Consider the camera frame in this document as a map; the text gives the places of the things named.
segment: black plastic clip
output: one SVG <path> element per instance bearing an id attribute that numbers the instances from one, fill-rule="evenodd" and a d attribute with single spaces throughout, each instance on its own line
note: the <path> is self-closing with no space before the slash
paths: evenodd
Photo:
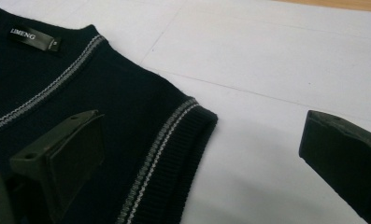
<path id="1" fill-rule="evenodd" d="M 309 111 L 299 155 L 360 217 L 371 223 L 371 133 Z"/>
<path id="2" fill-rule="evenodd" d="M 98 111 L 72 116 L 10 158 L 0 176 L 0 224 L 57 223 L 104 160 Z"/>

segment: size tag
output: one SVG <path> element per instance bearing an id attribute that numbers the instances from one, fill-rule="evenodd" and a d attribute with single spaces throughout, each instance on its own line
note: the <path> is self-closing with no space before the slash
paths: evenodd
<path id="1" fill-rule="evenodd" d="M 61 43 L 60 37 L 53 38 L 24 25 L 14 25 L 7 37 L 37 49 L 48 51 L 58 51 Z"/>

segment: knit sweater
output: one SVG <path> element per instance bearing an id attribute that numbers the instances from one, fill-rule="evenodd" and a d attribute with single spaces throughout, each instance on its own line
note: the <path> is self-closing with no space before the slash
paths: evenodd
<path id="1" fill-rule="evenodd" d="M 7 38 L 15 25 L 59 36 L 60 47 Z M 179 223 L 216 115 L 124 58 L 92 25 L 70 30 L 0 9 L 0 172 L 10 173 L 9 158 L 39 136 L 88 110 L 105 114 L 105 160 L 60 223 Z"/>

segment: white surface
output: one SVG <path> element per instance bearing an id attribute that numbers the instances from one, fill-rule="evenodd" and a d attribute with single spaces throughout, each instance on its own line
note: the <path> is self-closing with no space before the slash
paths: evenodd
<path id="1" fill-rule="evenodd" d="M 364 223 L 298 157 L 309 109 L 371 131 L 371 12 L 267 0 L 0 0 L 94 24 L 130 60 L 218 114 L 182 224 Z"/>

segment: gray stripe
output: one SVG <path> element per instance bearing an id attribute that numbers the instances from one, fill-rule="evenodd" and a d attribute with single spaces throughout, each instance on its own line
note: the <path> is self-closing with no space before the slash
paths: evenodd
<path id="1" fill-rule="evenodd" d="M 187 110 L 185 110 L 181 114 L 181 116 L 177 119 L 176 123 L 173 125 L 173 127 L 170 129 L 170 131 L 168 132 L 167 136 L 165 137 L 165 139 L 164 139 L 162 145 L 160 146 L 159 151 L 158 151 L 158 153 L 157 153 L 157 155 L 155 157 L 155 160 L 153 161 L 153 164 L 150 167 L 150 171 L 148 172 L 147 178 L 144 180 L 144 184 L 142 185 L 142 188 L 139 191 L 139 194 L 138 194 L 138 197 L 136 199 L 136 203 L 135 203 L 135 205 L 133 207 L 132 213 L 130 214 L 129 219 L 127 220 L 127 224 L 131 224 L 132 221 L 133 221 L 133 217 L 135 216 L 136 209 L 139 206 L 139 204 L 140 204 L 140 202 L 142 200 L 142 197 L 144 196 L 145 189 L 147 188 L 147 186 L 148 186 L 148 184 L 150 182 L 150 178 L 152 177 L 152 174 L 155 171 L 156 164 L 158 163 L 158 161 L 160 159 L 160 156 L 161 156 L 161 154 L 162 154 L 162 152 L 163 152 L 163 150 L 165 148 L 165 145 L 167 144 L 168 139 L 170 138 L 170 136 L 173 133 L 173 131 L 176 129 L 176 127 L 179 124 L 179 122 L 183 119 L 183 117 L 186 114 L 188 114 L 188 112 L 190 112 L 192 109 L 194 109 L 198 105 L 199 104 L 193 105 L 193 106 L 189 107 Z"/>
<path id="2" fill-rule="evenodd" d="M 136 181 L 133 184 L 132 188 L 130 189 L 130 192 L 127 196 L 127 199 L 121 209 L 121 213 L 118 216 L 116 224 L 123 224 L 127 214 L 130 211 L 131 206 L 133 206 L 133 201 L 135 200 L 135 196 L 137 195 L 139 188 L 141 186 L 141 181 L 144 179 L 144 177 L 147 175 L 147 171 L 150 168 L 150 164 L 152 163 L 153 157 L 156 154 L 156 151 L 161 143 L 161 141 L 164 139 L 164 136 L 166 135 L 168 129 L 173 124 L 173 122 L 177 119 L 177 117 L 184 111 L 188 106 L 196 104 L 196 100 L 191 99 L 184 104 L 182 104 L 180 107 L 174 111 L 174 113 L 171 115 L 171 117 L 166 121 L 163 128 L 159 131 L 158 135 L 156 136 L 155 141 L 152 144 L 152 147 L 150 148 L 150 151 L 144 161 L 143 166 L 138 172 L 138 175 L 136 177 Z"/>
<path id="3" fill-rule="evenodd" d="M 67 68 L 63 73 L 57 77 L 53 82 L 49 84 L 47 88 L 43 91 L 35 95 L 29 101 L 21 105 L 20 107 L 16 108 L 15 110 L 11 111 L 10 113 L 4 115 L 0 118 L 0 128 L 5 126 L 6 124 L 10 123 L 12 120 L 18 118 L 20 115 L 24 114 L 38 103 L 46 99 L 49 95 L 51 95 L 57 88 L 59 88 L 66 80 L 68 80 L 78 69 L 79 67 L 86 61 L 86 59 L 90 56 L 93 49 L 97 47 L 101 41 L 104 40 L 104 37 L 101 35 L 95 36 L 88 44 L 86 49 L 80 54 L 80 56 Z"/>

